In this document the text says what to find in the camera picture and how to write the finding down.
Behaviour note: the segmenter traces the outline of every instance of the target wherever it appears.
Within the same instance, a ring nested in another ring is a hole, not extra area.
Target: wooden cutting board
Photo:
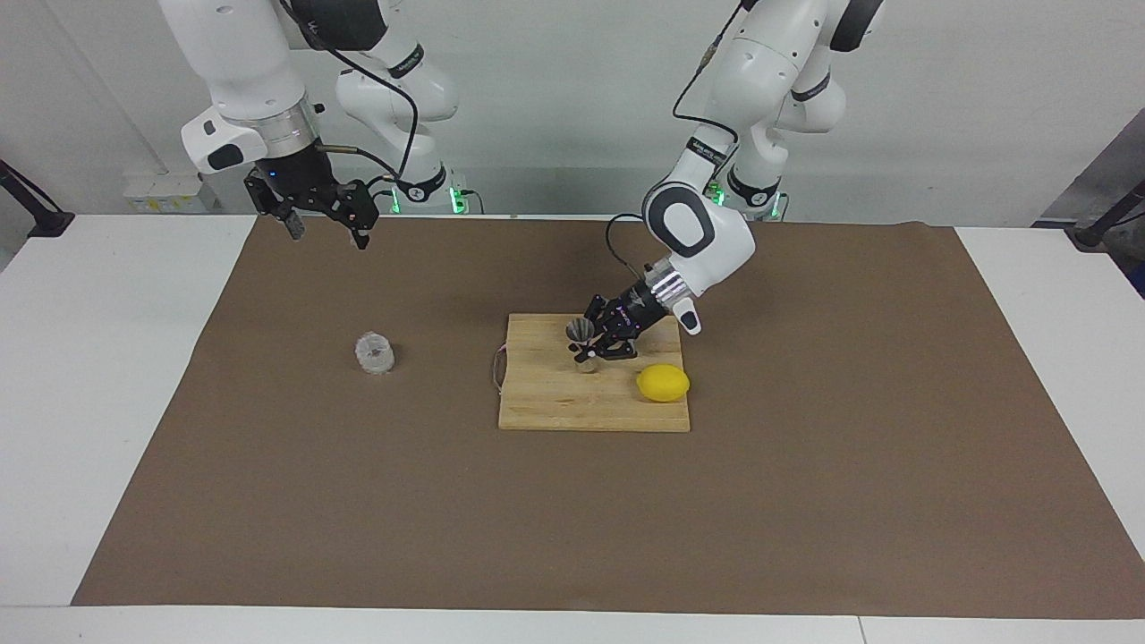
[[[568,351],[564,327],[576,314],[508,319],[503,430],[564,432],[665,432],[692,429],[687,396],[658,403],[645,399],[637,376],[652,364],[684,369],[680,328],[671,317],[637,340],[638,358],[600,362],[582,374]]]

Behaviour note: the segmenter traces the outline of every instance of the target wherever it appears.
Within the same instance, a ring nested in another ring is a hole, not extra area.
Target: table
[[[66,607],[252,217],[81,217],[0,273],[0,636],[21,642],[1134,642],[1138,622]],[[1053,230],[961,229],[1145,552],[1145,303]]]

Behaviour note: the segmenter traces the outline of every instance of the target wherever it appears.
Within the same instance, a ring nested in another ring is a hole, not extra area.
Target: lemon
[[[692,380],[679,367],[653,364],[637,376],[637,387],[653,402],[676,402],[692,388]]]

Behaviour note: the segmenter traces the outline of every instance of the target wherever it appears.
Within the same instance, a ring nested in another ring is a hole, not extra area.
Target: gray wall
[[[125,173],[190,170],[179,127],[207,95],[155,0],[8,5],[2,156],[81,212],[124,211]],[[600,212],[638,207],[676,160],[689,128],[671,119],[671,102],[732,5],[403,7],[458,79],[461,111],[437,131],[490,211]],[[789,219],[1025,226],[1142,108],[1139,0],[887,8],[883,32],[836,65],[850,97],[844,123],[827,136],[791,136]],[[369,149],[370,134],[333,105],[340,64],[293,57],[311,99],[332,108],[324,138]],[[212,182],[229,210],[246,212],[240,175]],[[0,199],[0,218],[19,217]]]

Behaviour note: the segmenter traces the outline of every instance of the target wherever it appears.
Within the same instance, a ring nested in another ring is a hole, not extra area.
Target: brown table mat
[[[601,223],[308,226],[255,226],[74,604],[1145,618],[949,229],[757,227],[685,338],[693,432],[610,435],[498,431],[489,377],[511,312],[631,282]]]

